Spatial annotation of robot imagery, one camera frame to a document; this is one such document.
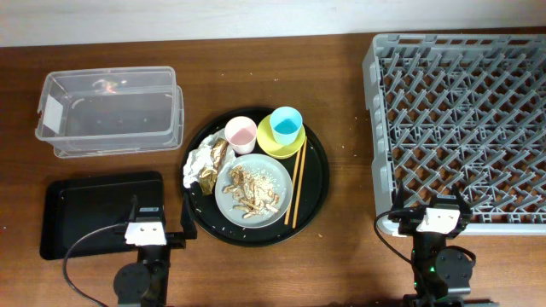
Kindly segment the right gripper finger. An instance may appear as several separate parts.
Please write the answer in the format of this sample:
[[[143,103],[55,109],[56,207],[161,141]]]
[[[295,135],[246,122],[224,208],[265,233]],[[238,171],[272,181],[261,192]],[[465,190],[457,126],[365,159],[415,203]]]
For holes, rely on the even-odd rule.
[[[401,211],[404,209],[404,183],[396,180],[397,192],[392,203],[392,211]]]
[[[451,194],[456,198],[456,203],[459,206],[460,210],[469,209],[469,204],[463,199],[456,184],[451,186]]]

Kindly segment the gold foil wrapper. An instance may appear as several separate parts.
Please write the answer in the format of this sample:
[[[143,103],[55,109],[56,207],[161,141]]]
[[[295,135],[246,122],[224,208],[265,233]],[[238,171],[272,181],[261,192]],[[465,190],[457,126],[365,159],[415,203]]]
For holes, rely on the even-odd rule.
[[[199,184],[203,195],[212,194],[212,190],[218,179],[218,172],[224,161],[228,146],[228,142],[223,138],[219,138],[213,145],[210,152],[212,164],[204,166],[199,175]]]

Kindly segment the white napkin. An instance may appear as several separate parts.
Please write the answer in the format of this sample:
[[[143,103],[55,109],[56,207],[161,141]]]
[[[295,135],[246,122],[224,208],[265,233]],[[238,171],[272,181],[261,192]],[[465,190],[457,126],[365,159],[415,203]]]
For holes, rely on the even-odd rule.
[[[212,149],[218,141],[225,141],[225,128],[207,136],[200,142],[197,149],[189,152],[186,163],[183,166],[183,186],[190,188],[193,182],[197,182],[201,170],[206,166],[212,166]]]

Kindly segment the grey plate with food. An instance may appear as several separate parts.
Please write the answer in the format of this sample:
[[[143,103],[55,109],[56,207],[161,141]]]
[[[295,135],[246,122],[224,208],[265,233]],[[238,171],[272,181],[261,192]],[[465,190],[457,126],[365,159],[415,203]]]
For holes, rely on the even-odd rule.
[[[223,167],[214,195],[229,222],[261,229],[284,217],[293,198],[292,178],[278,160],[251,153]]]

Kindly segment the pink plastic cup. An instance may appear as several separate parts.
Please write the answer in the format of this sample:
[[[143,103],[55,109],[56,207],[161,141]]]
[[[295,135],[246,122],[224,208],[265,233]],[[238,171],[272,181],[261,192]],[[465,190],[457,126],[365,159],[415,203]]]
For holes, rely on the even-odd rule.
[[[257,125],[248,117],[237,116],[226,124],[224,134],[226,140],[237,154],[249,154],[255,147]]]

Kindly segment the yellow small bowl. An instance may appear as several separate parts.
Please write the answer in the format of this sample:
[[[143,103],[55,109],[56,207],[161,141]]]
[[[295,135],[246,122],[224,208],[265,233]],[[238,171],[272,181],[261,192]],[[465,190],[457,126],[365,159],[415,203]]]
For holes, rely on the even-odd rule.
[[[270,115],[267,115],[258,125],[257,142],[260,148],[275,159],[287,159],[295,155],[305,141],[305,129],[301,128],[295,141],[287,146],[278,144],[270,127]]]

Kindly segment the blue plastic cup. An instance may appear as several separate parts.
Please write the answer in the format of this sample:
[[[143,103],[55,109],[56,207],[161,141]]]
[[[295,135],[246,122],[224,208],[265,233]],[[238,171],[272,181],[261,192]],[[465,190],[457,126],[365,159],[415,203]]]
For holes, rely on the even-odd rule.
[[[302,115],[293,107],[279,107],[270,116],[273,137],[282,146],[295,142],[302,126]]]

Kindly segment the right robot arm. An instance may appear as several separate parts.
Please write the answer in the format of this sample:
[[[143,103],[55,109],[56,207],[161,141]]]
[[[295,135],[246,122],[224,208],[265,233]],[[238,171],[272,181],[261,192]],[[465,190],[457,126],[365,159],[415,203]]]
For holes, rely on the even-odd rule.
[[[414,294],[405,294],[402,306],[466,307],[496,306],[490,300],[467,301],[471,293],[470,280],[477,257],[461,246],[449,246],[468,226],[473,216],[469,204],[456,185],[449,194],[434,195],[428,204],[406,207],[404,184],[397,181],[397,193],[389,211],[374,220],[374,232],[380,241],[407,264],[414,276]],[[386,217],[398,223],[398,233],[413,240],[407,258],[380,234],[378,222]]]

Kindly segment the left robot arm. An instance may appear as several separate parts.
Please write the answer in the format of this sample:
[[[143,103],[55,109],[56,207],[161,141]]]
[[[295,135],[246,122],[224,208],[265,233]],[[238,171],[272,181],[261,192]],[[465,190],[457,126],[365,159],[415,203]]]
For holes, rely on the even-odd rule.
[[[146,206],[136,195],[131,197],[131,211],[122,223],[116,223],[84,235],[71,245],[62,261],[62,274],[65,282],[82,298],[101,307],[107,305],[79,289],[67,271],[68,259],[76,248],[95,235],[114,232],[124,236],[124,243],[137,250],[137,261],[118,270],[113,279],[113,291],[117,305],[123,307],[165,306],[171,251],[184,249],[189,240],[197,238],[197,228],[189,209],[183,208],[181,216],[183,229],[167,232],[163,206]]]

